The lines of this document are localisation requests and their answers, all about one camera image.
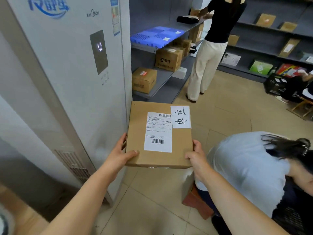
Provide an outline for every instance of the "green box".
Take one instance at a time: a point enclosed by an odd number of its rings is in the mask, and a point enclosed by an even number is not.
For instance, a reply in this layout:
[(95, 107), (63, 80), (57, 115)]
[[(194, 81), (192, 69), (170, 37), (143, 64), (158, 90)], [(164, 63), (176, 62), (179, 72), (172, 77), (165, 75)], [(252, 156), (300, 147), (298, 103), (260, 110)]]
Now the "green box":
[(272, 69), (273, 65), (269, 63), (260, 62), (257, 60), (254, 60), (250, 71), (260, 73), (263, 75), (267, 75), (268, 72)]

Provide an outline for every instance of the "black t-shirt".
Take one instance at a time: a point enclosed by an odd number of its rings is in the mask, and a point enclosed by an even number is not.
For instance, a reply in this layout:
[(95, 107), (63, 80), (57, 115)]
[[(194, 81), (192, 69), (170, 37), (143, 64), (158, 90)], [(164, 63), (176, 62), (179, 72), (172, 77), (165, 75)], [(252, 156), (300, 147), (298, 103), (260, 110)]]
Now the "black t-shirt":
[(212, 25), (205, 40), (214, 43), (226, 43), (229, 33), (244, 12), (247, 2), (241, 3), (234, 17), (229, 15), (231, 3), (225, 0), (212, 0), (208, 5), (208, 11), (214, 10)]

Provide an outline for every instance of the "woman in black shirt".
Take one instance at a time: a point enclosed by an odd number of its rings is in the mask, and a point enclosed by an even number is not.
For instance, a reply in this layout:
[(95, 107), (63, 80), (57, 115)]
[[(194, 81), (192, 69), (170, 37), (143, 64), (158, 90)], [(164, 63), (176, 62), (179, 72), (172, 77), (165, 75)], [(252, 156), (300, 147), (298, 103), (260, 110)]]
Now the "woman in black shirt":
[(212, 0), (198, 17), (214, 10), (212, 25), (198, 50), (186, 97), (195, 103), (208, 89), (227, 47), (230, 31), (245, 10), (245, 0)]

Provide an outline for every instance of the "air vent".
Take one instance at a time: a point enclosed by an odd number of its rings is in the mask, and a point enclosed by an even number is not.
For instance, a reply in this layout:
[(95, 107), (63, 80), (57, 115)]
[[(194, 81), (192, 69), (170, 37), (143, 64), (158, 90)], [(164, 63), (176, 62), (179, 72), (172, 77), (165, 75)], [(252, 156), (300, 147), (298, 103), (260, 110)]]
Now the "air vent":
[(54, 151), (82, 183), (85, 183), (88, 180), (90, 173), (81, 163), (75, 152), (61, 151), (56, 149)]

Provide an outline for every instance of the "person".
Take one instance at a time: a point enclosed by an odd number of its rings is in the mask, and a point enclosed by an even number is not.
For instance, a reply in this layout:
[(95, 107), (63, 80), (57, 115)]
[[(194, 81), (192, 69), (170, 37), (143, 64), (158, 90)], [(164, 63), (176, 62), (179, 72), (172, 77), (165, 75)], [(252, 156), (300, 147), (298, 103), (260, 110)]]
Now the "person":
[[(285, 176), (313, 196), (313, 150), (306, 138), (289, 140), (268, 132), (234, 134), (207, 154), (210, 166), (269, 218), (284, 196)], [(195, 178), (202, 200), (214, 210), (213, 225), (230, 234), (205, 184)]]
[(186, 97), (195, 103), (199, 94), (208, 89), (217, 66), (227, 47), (230, 31), (245, 10), (245, 0), (212, 0), (202, 9), (198, 17), (206, 16), (214, 10), (212, 25), (198, 50)]
[[(54, 218), (41, 235), (87, 235), (99, 212), (108, 185), (127, 160), (138, 151), (123, 152), (126, 133), (117, 142), (104, 164), (85, 182), (74, 198)], [(234, 235), (288, 235), (278, 224), (243, 197), (206, 161), (201, 143), (193, 141), (194, 151), (187, 152), (198, 180), (209, 190), (212, 200)]]
[(313, 71), (307, 73), (306, 71), (299, 71), (300, 76), (294, 76), (287, 80), (285, 90), (281, 95), (275, 96), (279, 101), (287, 104), (289, 101), (300, 103), (302, 100), (299, 98), (306, 89), (309, 81), (313, 79)]

